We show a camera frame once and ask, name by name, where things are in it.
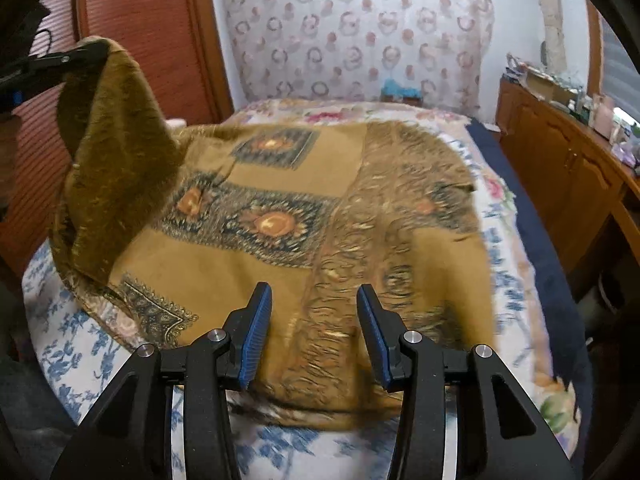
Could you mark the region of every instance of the wooden dresser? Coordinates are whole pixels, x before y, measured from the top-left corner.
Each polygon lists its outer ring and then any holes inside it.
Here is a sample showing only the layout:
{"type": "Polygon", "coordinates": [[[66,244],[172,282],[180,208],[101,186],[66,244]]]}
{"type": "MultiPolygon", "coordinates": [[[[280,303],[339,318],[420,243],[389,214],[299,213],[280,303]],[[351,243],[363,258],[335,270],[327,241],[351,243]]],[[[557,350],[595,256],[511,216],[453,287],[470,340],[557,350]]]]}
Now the wooden dresser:
{"type": "Polygon", "coordinates": [[[610,154],[606,139],[505,80],[496,123],[565,273],[578,266],[610,218],[640,263],[640,180],[610,154]]]}

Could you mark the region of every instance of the wooden wardrobe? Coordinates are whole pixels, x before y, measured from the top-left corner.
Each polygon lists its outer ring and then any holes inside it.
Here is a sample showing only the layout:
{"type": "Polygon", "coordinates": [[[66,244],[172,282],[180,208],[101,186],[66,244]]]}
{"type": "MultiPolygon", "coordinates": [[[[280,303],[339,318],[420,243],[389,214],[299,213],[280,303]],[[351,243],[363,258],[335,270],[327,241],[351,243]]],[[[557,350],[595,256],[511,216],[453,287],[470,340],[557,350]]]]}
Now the wooden wardrobe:
{"type": "MultiPolygon", "coordinates": [[[[51,14],[40,28],[51,31],[51,51],[68,50],[97,35],[129,50],[140,64],[168,118],[188,124],[219,123],[233,113],[212,0],[42,0],[51,14]]],[[[32,54],[44,54],[47,34],[32,54]]],[[[20,106],[17,185],[0,224],[4,279],[17,279],[46,239],[51,213],[70,158],[58,135],[60,88],[20,106]]]]}

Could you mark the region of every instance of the blue floral pattern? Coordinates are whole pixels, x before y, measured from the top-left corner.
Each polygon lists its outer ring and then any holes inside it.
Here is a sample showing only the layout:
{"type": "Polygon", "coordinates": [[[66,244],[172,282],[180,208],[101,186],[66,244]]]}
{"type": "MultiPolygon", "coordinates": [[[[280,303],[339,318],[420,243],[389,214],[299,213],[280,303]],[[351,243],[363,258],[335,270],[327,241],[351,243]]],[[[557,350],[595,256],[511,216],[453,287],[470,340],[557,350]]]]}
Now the blue floral pattern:
{"type": "MultiPolygon", "coordinates": [[[[367,114],[367,120],[409,120],[411,117],[415,117],[415,112],[378,110],[367,114]]],[[[463,142],[448,137],[437,124],[428,125],[460,155],[474,177],[474,203],[492,272],[498,351],[524,389],[532,395],[532,336],[524,301],[525,287],[509,245],[510,229],[514,227],[505,220],[508,208],[491,198],[482,178],[484,162],[475,160],[463,142]]],[[[65,289],[54,272],[48,242],[33,255],[22,288],[31,338],[44,377],[73,420],[80,423],[127,360],[129,352],[89,317],[65,289]]],[[[105,312],[105,316],[114,315],[113,309],[105,312]]],[[[176,388],[171,413],[175,480],[185,478],[182,406],[183,394],[176,388]]],[[[444,478],[454,478],[456,416],[454,407],[450,403],[447,406],[444,478]]],[[[248,415],[236,413],[232,413],[230,419],[239,469],[242,478],[250,480],[383,480],[388,472],[398,426],[398,422],[392,420],[359,431],[319,432],[264,426],[256,424],[248,415]]],[[[572,439],[573,433],[569,438],[566,433],[558,435],[567,453],[573,449],[572,439]]]]}

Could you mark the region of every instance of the bottle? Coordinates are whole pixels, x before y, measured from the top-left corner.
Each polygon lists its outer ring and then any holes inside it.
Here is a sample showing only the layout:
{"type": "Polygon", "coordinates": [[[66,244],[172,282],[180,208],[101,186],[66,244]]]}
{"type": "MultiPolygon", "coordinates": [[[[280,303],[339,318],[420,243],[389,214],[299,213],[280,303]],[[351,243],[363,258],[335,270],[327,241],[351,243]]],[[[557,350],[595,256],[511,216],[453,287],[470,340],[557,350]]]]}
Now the bottle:
{"type": "Polygon", "coordinates": [[[614,101],[609,96],[603,96],[595,110],[593,129],[601,136],[609,139],[613,128],[613,108],[614,101]]]}

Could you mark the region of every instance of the bed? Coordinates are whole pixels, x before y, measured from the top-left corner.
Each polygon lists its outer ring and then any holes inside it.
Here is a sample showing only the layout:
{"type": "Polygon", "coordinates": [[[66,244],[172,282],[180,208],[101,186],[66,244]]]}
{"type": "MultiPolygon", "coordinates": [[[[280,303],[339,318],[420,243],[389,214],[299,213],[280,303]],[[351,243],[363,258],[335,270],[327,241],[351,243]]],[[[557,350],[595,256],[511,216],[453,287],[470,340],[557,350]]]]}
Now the bed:
{"type": "MultiPolygon", "coordinates": [[[[554,248],[492,134],[463,116],[379,103],[268,100],[229,119],[234,123],[306,124],[370,120],[417,123],[444,140],[471,171],[476,188],[474,206],[491,260],[498,352],[580,472],[591,417],[584,330],[554,248]],[[536,348],[546,352],[536,352],[536,348]],[[558,380],[539,381],[539,367],[547,367],[548,374],[558,380]]],[[[144,341],[135,335],[132,325],[127,346],[121,346],[103,327],[118,324],[118,332],[126,333],[130,319],[122,319],[121,313],[108,305],[94,319],[76,303],[55,271],[48,242],[34,254],[22,286],[40,367],[56,397],[79,423],[129,357],[130,348],[144,341]]],[[[244,478],[386,478],[397,420],[350,432],[284,428],[265,423],[273,409],[268,404],[242,396],[229,401],[244,478]]],[[[179,389],[174,391],[173,404],[172,466],[174,479],[181,479],[185,473],[179,389]]],[[[455,477],[456,440],[455,405],[449,399],[446,479],[455,477]]]]}

